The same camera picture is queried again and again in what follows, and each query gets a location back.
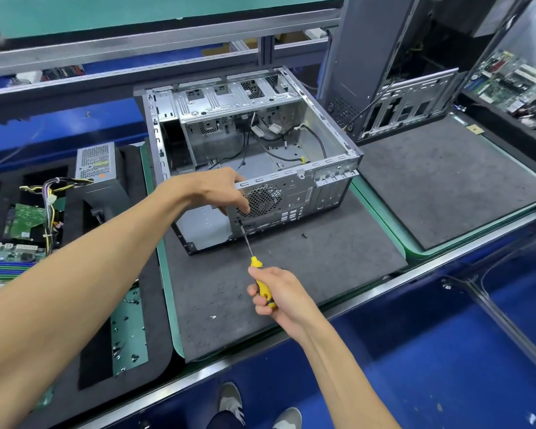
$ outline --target grey sneaker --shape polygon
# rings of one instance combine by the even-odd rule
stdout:
[[[302,429],[302,414],[298,408],[288,408],[280,414],[272,429]]]
[[[242,399],[234,382],[226,382],[222,384],[221,393],[218,396],[218,412],[221,411],[232,412],[243,426],[246,425],[244,423],[244,413],[242,411]]]

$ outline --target dark pants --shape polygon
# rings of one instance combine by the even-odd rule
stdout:
[[[242,429],[244,426],[230,411],[221,411],[216,414],[206,429]]]

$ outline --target human hand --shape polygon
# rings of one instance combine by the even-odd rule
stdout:
[[[230,167],[182,174],[170,180],[185,191],[191,208],[211,205],[226,215],[225,206],[235,206],[245,214],[250,212],[248,199],[234,187],[235,182],[246,178]]]
[[[284,269],[250,267],[248,273],[270,288],[272,298],[278,306],[276,309],[268,307],[266,298],[258,295],[258,285],[251,284],[248,286],[248,294],[253,297],[256,312],[272,316],[292,339],[302,345],[307,340],[309,327],[325,319],[306,289],[295,275]]]

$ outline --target human arm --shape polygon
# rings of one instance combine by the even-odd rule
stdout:
[[[254,297],[256,312],[271,315],[302,347],[335,427],[399,428],[348,347],[300,281],[291,272],[279,268],[250,268],[249,273],[270,288],[278,305],[275,310],[266,306],[266,298],[257,295],[258,286],[250,285],[248,293]]]
[[[0,289],[0,428],[20,422],[99,330],[183,210],[248,211],[240,180],[232,169],[176,176]]]

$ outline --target metal computer chassis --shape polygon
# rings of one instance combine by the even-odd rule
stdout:
[[[246,165],[238,169],[247,180],[236,188],[248,198],[250,213],[229,208],[226,217],[210,206],[185,212],[173,228],[189,254],[242,237],[240,224],[253,233],[338,207],[358,175],[358,148],[286,68],[154,88],[141,98],[157,183],[215,163],[238,168],[241,156],[221,157],[244,148],[239,127],[256,117],[267,134],[271,123],[282,130],[305,124],[326,150],[324,158],[316,137],[301,128],[279,147],[268,145],[278,158],[249,137]],[[305,164],[279,159],[298,156]]]

